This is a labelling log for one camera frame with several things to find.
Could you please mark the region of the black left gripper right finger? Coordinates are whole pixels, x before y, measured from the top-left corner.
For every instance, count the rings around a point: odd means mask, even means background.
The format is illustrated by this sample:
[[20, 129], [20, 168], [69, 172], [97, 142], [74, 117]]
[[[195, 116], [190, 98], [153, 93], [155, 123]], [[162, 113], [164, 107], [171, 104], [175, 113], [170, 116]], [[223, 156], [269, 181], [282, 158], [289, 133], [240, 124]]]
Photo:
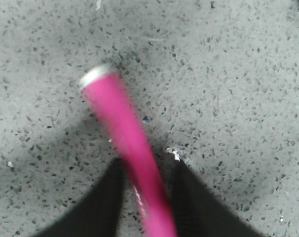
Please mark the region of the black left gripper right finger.
[[164, 180], [180, 237], [260, 237], [222, 205], [182, 161], [164, 156]]

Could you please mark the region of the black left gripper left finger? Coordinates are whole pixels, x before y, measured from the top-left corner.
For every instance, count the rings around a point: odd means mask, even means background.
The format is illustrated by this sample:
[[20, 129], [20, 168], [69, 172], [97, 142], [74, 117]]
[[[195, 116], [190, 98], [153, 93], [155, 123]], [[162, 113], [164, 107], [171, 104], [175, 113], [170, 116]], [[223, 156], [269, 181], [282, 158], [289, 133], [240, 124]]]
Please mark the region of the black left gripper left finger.
[[94, 188], [37, 237], [114, 237], [122, 207], [124, 170], [114, 159]]

